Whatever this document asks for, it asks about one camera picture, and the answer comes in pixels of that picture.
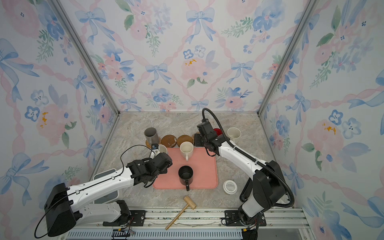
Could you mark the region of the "red interior white mug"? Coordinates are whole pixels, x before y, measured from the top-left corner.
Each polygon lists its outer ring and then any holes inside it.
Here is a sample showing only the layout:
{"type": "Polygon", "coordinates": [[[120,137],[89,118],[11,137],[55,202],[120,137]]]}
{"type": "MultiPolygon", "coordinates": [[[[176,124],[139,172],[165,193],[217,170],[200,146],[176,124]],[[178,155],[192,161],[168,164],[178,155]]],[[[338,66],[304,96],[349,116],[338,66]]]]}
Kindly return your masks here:
{"type": "Polygon", "coordinates": [[[214,131],[216,132],[217,136],[220,136],[223,134],[223,132],[220,128],[214,128],[214,131]]]}

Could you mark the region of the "brown cork round coaster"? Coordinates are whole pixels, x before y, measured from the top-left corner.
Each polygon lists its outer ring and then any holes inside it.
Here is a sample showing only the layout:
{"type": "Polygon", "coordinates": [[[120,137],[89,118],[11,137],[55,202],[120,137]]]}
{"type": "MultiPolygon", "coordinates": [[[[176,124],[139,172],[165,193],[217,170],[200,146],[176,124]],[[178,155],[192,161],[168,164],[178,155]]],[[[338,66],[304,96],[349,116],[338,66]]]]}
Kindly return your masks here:
{"type": "Polygon", "coordinates": [[[188,136],[188,135],[181,135],[180,137],[177,138],[177,145],[178,147],[181,146],[182,143],[184,142],[190,142],[190,143],[194,143],[194,140],[191,136],[188,136]]]}

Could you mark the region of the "woven rattan coaster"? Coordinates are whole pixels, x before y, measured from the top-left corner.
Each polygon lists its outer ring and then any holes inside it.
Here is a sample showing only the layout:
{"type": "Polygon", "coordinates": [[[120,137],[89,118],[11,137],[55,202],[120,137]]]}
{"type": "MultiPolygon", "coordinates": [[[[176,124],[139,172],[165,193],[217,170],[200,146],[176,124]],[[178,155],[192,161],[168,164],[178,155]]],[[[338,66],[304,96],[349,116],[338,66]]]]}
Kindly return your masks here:
{"type": "Polygon", "coordinates": [[[150,142],[148,142],[148,141],[146,141],[146,146],[147,146],[148,148],[152,149],[152,144],[151,144],[150,142]]]}

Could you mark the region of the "blue handled cream mug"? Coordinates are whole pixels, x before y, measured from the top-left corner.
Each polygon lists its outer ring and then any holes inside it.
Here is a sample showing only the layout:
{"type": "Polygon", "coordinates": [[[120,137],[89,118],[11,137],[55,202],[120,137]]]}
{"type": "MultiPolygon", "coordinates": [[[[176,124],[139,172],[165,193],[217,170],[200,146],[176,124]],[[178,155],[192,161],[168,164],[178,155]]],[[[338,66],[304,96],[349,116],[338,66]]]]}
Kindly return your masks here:
{"type": "Polygon", "coordinates": [[[168,149],[164,145],[159,145],[158,149],[159,149],[159,153],[165,153],[165,154],[168,153],[168,149]]]}

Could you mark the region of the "dark brown glossy coaster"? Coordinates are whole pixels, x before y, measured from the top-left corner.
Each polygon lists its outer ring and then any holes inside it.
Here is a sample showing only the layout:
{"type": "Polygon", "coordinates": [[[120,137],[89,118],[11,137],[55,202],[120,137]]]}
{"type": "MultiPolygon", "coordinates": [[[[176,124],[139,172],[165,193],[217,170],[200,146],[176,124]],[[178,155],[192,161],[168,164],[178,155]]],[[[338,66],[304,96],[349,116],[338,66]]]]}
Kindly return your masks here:
{"type": "Polygon", "coordinates": [[[174,135],[166,135],[162,138],[161,144],[167,148],[173,148],[177,145],[177,138],[174,135]]]}

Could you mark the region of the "grey mug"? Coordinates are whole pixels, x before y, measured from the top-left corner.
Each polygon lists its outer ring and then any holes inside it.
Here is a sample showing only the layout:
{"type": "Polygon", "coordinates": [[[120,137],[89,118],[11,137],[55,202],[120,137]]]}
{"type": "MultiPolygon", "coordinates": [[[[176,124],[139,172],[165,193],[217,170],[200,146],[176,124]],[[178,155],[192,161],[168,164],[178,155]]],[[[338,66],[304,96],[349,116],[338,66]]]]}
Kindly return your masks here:
{"type": "Polygon", "coordinates": [[[160,143],[160,139],[159,139],[159,136],[158,136],[157,129],[155,129],[153,127],[147,128],[144,131],[144,135],[145,135],[146,140],[147,140],[147,142],[148,142],[150,147],[153,144],[159,144],[160,143]]]}

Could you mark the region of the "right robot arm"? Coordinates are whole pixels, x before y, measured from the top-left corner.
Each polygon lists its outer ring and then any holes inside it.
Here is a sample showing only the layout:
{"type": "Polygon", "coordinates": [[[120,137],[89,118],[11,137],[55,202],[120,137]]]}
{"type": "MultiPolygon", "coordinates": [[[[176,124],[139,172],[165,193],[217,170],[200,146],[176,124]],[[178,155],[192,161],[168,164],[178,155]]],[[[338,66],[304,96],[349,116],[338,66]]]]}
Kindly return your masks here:
{"type": "Polygon", "coordinates": [[[209,152],[229,160],[249,177],[244,188],[244,202],[238,208],[239,219],[244,225],[251,225],[260,214],[273,207],[292,206],[292,202],[278,202],[285,195],[291,198],[292,193],[285,183],[280,166],[275,161],[260,160],[236,146],[223,134],[217,135],[208,119],[204,118],[197,128],[202,143],[209,152]]]}

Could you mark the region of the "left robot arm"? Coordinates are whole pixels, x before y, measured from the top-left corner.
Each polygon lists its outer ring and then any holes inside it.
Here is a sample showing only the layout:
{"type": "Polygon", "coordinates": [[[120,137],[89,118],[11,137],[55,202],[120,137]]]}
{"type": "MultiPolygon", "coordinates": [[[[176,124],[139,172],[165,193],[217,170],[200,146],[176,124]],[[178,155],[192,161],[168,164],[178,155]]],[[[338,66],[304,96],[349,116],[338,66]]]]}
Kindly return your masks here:
{"type": "Polygon", "coordinates": [[[48,237],[57,237],[81,224],[102,222],[107,227],[128,224],[133,217],[125,201],[94,202],[121,189],[152,182],[160,174],[166,174],[172,164],[168,154],[159,153],[154,158],[134,160],[109,175],[84,184],[56,185],[44,205],[48,237]]]}

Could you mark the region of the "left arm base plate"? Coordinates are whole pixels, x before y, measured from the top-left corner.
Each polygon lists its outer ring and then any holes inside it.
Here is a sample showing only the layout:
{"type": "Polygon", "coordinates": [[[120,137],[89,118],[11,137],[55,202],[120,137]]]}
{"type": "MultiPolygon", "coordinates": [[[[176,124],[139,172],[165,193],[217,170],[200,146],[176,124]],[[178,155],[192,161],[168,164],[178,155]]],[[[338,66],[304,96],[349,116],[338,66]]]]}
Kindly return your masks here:
{"type": "Polygon", "coordinates": [[[113,222],[103,222],[104,227],[122,227],[122,226],[131,226],[131,227],[143,227],[144,221],[146,218],[145,210],[133,210],[129,214],[122,214],[113,222]]]}

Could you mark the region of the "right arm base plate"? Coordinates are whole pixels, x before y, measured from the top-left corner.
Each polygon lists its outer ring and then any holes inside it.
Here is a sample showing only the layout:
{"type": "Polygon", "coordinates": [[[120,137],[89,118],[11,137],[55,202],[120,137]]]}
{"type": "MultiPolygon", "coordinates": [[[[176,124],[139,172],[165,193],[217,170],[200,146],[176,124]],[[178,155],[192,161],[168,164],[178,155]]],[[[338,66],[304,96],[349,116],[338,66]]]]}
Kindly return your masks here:
{"type": "Polygon", "coordinates": [[[225,210],[224,211],[224,217],[222,218],[222,225],[228,226],[228,227],[252,227],[256,223],[259,224],[260,227],[265,227],[267,225],[266,223],[266,217],[264,213],[257,214],[253,220],[251,220],[250,223],[244,224],[241,222],[241,219],[239,217],[239,211],[238,210],[225,210]]]}

